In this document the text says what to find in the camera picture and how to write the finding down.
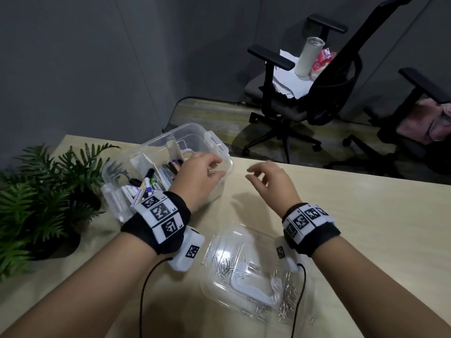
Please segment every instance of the chair base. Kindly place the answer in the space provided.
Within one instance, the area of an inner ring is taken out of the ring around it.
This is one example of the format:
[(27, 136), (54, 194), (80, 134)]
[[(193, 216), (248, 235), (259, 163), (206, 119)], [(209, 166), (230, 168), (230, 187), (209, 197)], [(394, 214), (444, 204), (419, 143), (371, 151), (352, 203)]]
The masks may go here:
[(321, 150), (321, 142), (318, 140), (313, 139), (310, 136), (300, 134), (296, 131), (294, 131), (290, 127), (291, 121), (289, 119), (271, 119), (267, 116), (262, 116), (257, 113), (251, 113), (251, 116), (249, 117), (249, 123), (257, 123), (257, 121), (260, 121), (269, 127), (271, 127), (271, 130), (269, 130), (268, 133), (265, 135), (259, 137), (258, 139), (252, 141), (248, 145), (245, 145), (243, 148), (243, 156), (249, 156), (249, 148), (254, 147), (255, 145), (258, 145), (259, 143), (268, 141), (274, 137), (276, 137), (279, 140), (282, 140), (283, 149), (285, 152), (285, 158), (286, 162), (290, 163), (290, 147), (288, 145), (288, 138), (294, 137), (295, 139), (302, 140), (308, 143), (313, 143), (313, 150), (315, 152), (319, 152)]
[(395, 153), (382, 155), (355, 135), (349, 135), (345, 138), (343, 140), (343, 146), (348, 147), (351, 142), (355, 142), (356, 145), (366, 154), (368, 159), (358, 159), (353, 157), (345, 161), (332, 161), (330, 164), (324, 166), (324, 168), (333, 169), (334, 166), (364, 167), (368, 172), (372, 172), (375, 175), (388, 175), (392, 178), (404, 179), (395, 166), (395, 160), (397, 158)]

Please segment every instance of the table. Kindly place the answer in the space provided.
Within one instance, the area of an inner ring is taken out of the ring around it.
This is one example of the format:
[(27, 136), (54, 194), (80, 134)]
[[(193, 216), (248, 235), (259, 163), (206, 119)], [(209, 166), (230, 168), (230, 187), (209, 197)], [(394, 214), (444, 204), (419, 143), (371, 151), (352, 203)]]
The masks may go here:
[[(66, 136), (55, 154), (79, 150), (106, 140)], [(136, 145), (112, 142), (129, 149)], [(233, 172), (224, 194), (193, 215), (190, 225), (209, 242), (230, 221), (282, 234), (280, 219), (245, 180), (255, 160), (232, 158)], [(451, 187), (419, 181), (281, 164), (304, 201), (320, 205), (335, 217), (343, 237), (392, 278), (451, 323)], [(0, 284), (0, 332), (68, 277), (118, 232), (120, 223), (108, 211), (83, 232), (80, 246), (64, 259), (42, 261), (32, 274)], [(145, 294), (144, 334), (164, 337), (280, 337), (259, 322), (229, 310), (202, 294), (199, 282), (204, 244), (193, 267), (178, 273), (159, 267)], [(319, 271), (313, 270), (317, 294), (311, 337), (361, 337), (351, 317)], [(137, 337), (142, 283), (124, 307), (108, 337)]]

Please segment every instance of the clear plastic lid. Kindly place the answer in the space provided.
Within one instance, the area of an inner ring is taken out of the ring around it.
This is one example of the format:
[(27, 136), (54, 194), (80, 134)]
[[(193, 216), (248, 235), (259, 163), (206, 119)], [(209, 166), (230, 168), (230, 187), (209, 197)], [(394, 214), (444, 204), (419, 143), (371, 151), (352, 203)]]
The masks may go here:
[[(297, 332), (313, 322), (311, 262), (305, 260), (307, 278), (296, 318)], [(286, 272), (280, 266), (274, 238), (230, 223), (213, 236), (202, 264), (201, 289), (208, 298), (275, 330), (291, 332), (304, 273)]]
[[(132, 150), (122, 151), (105, 164), (102, 170), (105, 185), (101, 190), (113, 215), (124, 223), (134, 214), (130, 201), (121, 190), (122, 186), (128, 184), (129, 178), (142, 180), (150, 166), (149, 161), (160, 168), (168, 161), (177, 160), (178, 152), (186, 150), (214, 153), (222, 158), (217, 170), (226, 171), (226, 176), (232, 170), (229, 149), (215, 133), (206, 131), (197, 123), (186, 123)], [(222, 178), (207, 202), (222, 194), (225, 179)]]

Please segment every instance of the red and white package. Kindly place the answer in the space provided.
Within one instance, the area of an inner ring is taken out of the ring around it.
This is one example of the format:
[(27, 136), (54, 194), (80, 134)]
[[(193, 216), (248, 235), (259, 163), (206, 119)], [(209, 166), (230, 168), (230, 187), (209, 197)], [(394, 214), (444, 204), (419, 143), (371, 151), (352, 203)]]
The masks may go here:
[(336, 52), (331, 52), (329, 49), (321, 50), (318, 58), (313, 63), (312, 71), (310, 71), (310, 77), (313, 81), (318, 78), (319, 74), (323, 72), (336, 55)]

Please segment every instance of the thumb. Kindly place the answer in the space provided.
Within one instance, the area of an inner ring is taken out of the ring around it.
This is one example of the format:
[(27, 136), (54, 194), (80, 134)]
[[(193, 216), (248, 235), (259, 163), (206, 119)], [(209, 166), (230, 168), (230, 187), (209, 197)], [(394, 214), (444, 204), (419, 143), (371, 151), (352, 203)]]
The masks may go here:
[(263, 185), (263, 183), (260, 181), (260, 179), (258, 179), (253, 174), (246, 175), (246, 179), (251, 182), (252, 186), (255, 187), (255, 189), (262, 196), (262, 198), (264, 198), (264, 196), (266, 196), (266, 193), (268, 192), (268, 188), (265, 185)]
[(226, 175), (226, 172), (225, 171), (215, 171), (214, 173), (213, 173), (213, 175), (211, 176), (211, 177), (209, 177), (208, 179), (209, 179), (209, 181), (210, 181), (210, 183), (211, 184), (213, 184), (214, 186), (216, 186), (217, 184), (218, 184), (218, 182), (222, 179), (222, 177), (223, 176), (225, 176)]

